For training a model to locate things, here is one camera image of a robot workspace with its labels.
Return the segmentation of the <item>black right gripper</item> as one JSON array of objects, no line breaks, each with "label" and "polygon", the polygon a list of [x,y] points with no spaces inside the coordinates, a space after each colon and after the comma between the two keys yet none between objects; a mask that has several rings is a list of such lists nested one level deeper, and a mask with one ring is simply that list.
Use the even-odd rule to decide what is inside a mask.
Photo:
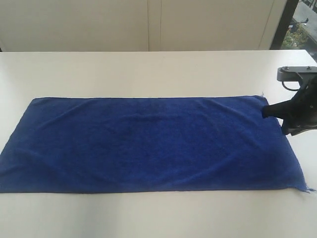
[{"label": "black right gripper", "polygon": [[317,128],[317,77],[304,81],[296,94],[287,101],[266,105],[262,117],[283,119],[284,135],[298,135]]}]

